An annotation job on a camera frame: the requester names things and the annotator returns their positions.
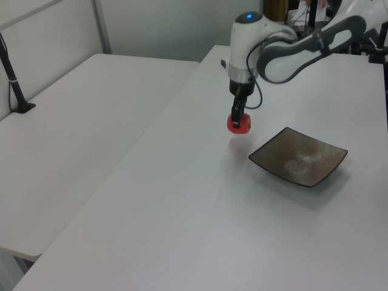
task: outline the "white robotic arm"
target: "white robotic arm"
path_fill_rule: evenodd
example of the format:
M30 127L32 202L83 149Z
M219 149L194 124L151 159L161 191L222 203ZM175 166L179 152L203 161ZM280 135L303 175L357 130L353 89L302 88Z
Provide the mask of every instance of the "white robotic arm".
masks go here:
M308 65L347 47L386 21L388 0L343 0L329 24L296 42L290 27L276 24L260 13L238 16L230 40L229 89L235 102L228 128L244 133L239 132L240 120L258 75L275 84L288 82Z

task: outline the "white wall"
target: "white wall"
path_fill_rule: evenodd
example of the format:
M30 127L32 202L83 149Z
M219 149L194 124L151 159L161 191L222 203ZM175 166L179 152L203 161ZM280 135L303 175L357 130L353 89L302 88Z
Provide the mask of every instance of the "white wall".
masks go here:
M1 33L27 100L102 52L92 0L63 0ZM0 119L9 114L7 80L0 65Z
M201 61L261 0L98 0L114 54Z

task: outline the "black stand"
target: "black stand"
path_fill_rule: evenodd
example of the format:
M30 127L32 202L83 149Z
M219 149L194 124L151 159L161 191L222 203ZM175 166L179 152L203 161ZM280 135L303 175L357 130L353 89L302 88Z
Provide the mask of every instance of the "black stand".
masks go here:
M309 28L314 31L315 29L315 18L316 18L316 10L318 8L318 0L311 0L310 4L310 16L309 16Z
M384 64L386 60L386 54L384 52L384 43L386 41L388 31L388 22L385 22L381 26L380 34L378 36L376 50L369 55L369 62L373 64Z
M13 71L11 62L8 58L8 51L5 44L3 43L2 38L0 39L0 59L4 66L5 72L7 73L8 80L11 83L16 99L18 100L18 108L14 112L24 114L30 111L35 107L35 104L28 103L25 100L22 89L19 86L18 79L15 76L15 72Z

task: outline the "table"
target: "table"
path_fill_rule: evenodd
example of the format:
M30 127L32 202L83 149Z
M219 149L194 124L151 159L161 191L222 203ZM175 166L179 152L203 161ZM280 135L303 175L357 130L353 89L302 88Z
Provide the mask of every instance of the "table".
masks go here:
M198 63L95 55L0 122L0 251L35 261Z
M382 66L332 55L286 84L259 79L263 107L236 136L228 55L213 48L15 291L388 286ZM349 150L315 188L247 158L287 126Z

